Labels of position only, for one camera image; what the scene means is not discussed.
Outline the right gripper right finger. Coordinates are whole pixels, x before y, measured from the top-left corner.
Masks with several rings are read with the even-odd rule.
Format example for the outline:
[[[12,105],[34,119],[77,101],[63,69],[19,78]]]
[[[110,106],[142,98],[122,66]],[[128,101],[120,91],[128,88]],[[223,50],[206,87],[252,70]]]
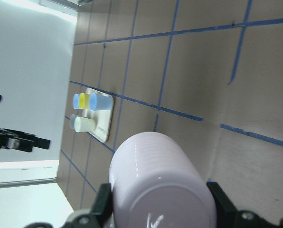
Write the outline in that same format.
[[[275,225],[252,211],[238,210],[217,182],[206,185],[216,204],[218,228],[283,228],[283,218]]]

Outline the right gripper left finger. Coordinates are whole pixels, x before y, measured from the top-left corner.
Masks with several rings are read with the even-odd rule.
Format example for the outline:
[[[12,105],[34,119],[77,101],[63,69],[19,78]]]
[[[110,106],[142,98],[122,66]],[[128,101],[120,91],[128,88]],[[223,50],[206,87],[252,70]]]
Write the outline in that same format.
[[[90,209],[71,213],[61,228],[112,228],[113,195],[110,183],[101,184]]]

